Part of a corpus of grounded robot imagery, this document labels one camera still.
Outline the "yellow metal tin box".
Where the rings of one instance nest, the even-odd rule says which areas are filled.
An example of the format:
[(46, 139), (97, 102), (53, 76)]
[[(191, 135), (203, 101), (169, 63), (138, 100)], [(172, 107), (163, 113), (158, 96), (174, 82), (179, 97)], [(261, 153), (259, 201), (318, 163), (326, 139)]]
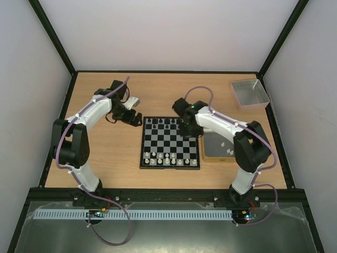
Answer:
[(235, 162), (235, 153), (230, 155), (227, 149), (234, 151), (234, 144), (210, 129), (204, 129), (204, 134), (200, 138), (202, 159), (205, 162)]

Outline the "black white chess board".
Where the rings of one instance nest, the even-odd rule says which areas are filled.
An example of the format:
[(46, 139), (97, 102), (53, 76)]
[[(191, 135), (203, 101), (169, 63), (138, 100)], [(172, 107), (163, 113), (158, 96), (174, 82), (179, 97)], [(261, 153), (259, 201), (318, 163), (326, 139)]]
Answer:
[[(199, 140), (183, 138), (178, 134), (179, 119), (179, 117), (144, 117), (140, 169), (200, 169)], [(152, 152), (156, 153), (156, 157), (152, 157)], [(170, 164), (165, 164), (166, 153), (170, 155)], [(171, 164), (172, 153), (175, 153), (176, 164)], [(149, 159), (149, 164), (145, 164), (145, 159)], [(151, 164), (151, 159), (155, 159), (154, 164)], [(157, 163), (158, 159), (162, 159), (162, 164)], [(177, 164), (178, 159), (182, 160), (181, 165)], [(189, 165), (184, 164), (185, 159), (189, 159)], [(192, 164), (193, 159), (197, 160), (196, 165)]]

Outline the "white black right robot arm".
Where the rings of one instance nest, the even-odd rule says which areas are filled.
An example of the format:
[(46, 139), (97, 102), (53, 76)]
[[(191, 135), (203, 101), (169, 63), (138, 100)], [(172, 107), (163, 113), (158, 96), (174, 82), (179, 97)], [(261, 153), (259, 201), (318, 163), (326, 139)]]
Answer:
[(234, 145), (239, 169), (229, 187), (229, 199), (237, 207), (246, 203), (262, 165), (273, 153), (262, 126), (256, 121), (244, 123), (229, 118), (201, 101), (183, 101), (172, 109), (183, 120), (183, 135), (198, 137), (204, 129), (210, 129)]

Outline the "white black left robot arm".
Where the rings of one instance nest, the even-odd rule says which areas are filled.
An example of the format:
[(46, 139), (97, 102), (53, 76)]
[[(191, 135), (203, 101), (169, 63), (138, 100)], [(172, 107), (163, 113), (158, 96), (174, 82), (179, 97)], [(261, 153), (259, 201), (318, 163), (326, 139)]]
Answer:
[(59, 168), (67, 169), (74, 176), (83, 191), (95, 192), (101, 187), (101, 181), (88, 161), (88, 131), (108, 114), (112, 114), (114, 122), (122, 121), (134, 127), (142, 125), (142, 114), (133, 109), (140, 99), (130, 96), (125, 102), (121, 101), (127, 90), (122, 88), (110, 94), (109, 89), (99, 89), (75, 115), (65, 120), (57, 119), (53, 123), (50, 154)]

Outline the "empty metal tin lid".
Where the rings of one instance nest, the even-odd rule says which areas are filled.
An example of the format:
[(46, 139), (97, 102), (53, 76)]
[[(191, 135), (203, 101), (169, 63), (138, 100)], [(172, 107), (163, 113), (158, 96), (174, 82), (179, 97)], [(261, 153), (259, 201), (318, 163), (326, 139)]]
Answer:
[(257, 110), (266, 108), (270, 99), (259, 79), (232, 82), (230, 85), (238, 110)]

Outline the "black aluminium frame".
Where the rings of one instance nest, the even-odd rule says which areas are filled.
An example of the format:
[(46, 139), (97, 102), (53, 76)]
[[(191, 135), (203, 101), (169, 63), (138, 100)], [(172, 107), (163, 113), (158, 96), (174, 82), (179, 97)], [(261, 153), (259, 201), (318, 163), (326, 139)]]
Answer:
[[(42, 5), (39, 1), (30, 1), (30, 5), (39, 18), (41, 24), (43, 25), (45, 31), (51, 38), (54, 46), (56, 47), (59, 55), (62, 60), (65, 62), (66, 67), (68, 68), (72, 78), (70, 84), (68, 86), (67, 94), (65, 96), (65, 100), (63, 103), (63, 107), (60, 113), (60, 120), (65, 118), (66, 111), (68, 109), (71, 96), (75, 87), (75, 81), (78, 76), (78, 71), (76, 71), (70, 63), (70, 60), (61, 45), (60, 40), (58, 39), (55, 30), (52, 27), (45, 11), (43, 10)], [(305, 194), (305, 191), (300, 188), (296, 188), (293, 177), (290, 171), (290, 166), (288, 163), (288, 159), (285, 154), (284, 146), (281, 140), (280, 132), (277, 127), (276, 118), (272, 111), (272, 107), (268, 105), (266, 107), (266, 115), (269, 121), (269, 125), (271, 127), (271, 132), (273, 135), (273, 140), (275, 141), (276, 150), (279, 155), (279, 162), (281, 164), (282, 173), (286, 183), (286, 189), (278, 190), (278, 201), (279, 202), (288, 202), (288, 203), (301, 203), (304, 209), (304, 214), (309, 222), (310, 233), (313, 238), (313, 242), (317, 252), (323, 252), (323, 246), (312, 216), (312, 212)], [(169, 141), (175, 141), (179, 143), (179, 149), (183, 149), (182, 143), (185, 140), (182, 136), (180, 136), (179, 125), (182, 123), (182, 120), (177, 117), (158, 117), (156, 124), (158, 128), (153, 128), (152, 124), (148, 121), (148, 118), (144, 118), (142, 120), (143, 130), (149, 130), (151, 135), (158, 135), (159, 141), (162, 142), (165, 146), (160, 148), (160, 151), (164, 152), (165, 150), (173, 150), (173, 146), (168, 145)], [(55, 190), (48, 190), (45, 188), (46, 179), (48, 173), (50, 171), (50, 166), (52, 163), (52, 156), (49, 154), (47, 156), (45, 166), (43, 169), (43, 173), (41, 175), (39, 186), (35, 188), (31, 188), (29, 190), (26, 202), (23, 206), (22, 212), (20, 214), (17, 226), (15, 228), (11, 243), (8, 248), (8, 252), (14, 252), (18, 249), (19, 238), (23, 232), (24, 227), (24, 218), (28, 214), (28, 205), (33, 200), (44, 200), (47, 198), (55, 198), (56, 200), (61, 198), (70, 198), (73, 196), (74, 204), (78, 204), (79, 206), (88, 205), (89, 203), (98, 203), (97, 200), (89, 197), (87, 194), (80, 190), (76, 190), (74, 188), (66, 189), (66, 188), (57, 188)], [(115, 197), (124, 197), (126, 195), (133, 195), (137, 200), (158, 200), (159, 197), (162, 197), (164, 200), (169, 202), (173, 202), (174, 200), (185, 200), (187, 196), (191, 196), (193, 200), (210, 200), (210, 197), (220, 197), (224, 196), (224, 199), (214, 200), (214, 204), (216, 207), (230, 207), (234, 208), (234, 204), (230, 202), (228, 197), (228, 191), (225, 189), (222, 190), (126, 190), (126, 189), (113, 189), (106, 188), (103, 189), (102, 186), (99, 186), (102, 191), (109, 193), (111, 196)]]

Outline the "metal base plate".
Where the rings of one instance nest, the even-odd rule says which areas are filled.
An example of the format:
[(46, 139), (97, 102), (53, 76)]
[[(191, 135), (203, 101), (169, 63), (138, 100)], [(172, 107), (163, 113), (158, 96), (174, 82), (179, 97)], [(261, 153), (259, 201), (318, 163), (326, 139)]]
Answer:
[[(129, 210), (224, 210), (198, 203), (132, 203)], [(263, 203), (232, 220), (38, 220), (40, 209), (81, 209), (70, 202), (33, 202), (16, 252), (315, 252), (297, 204)]]

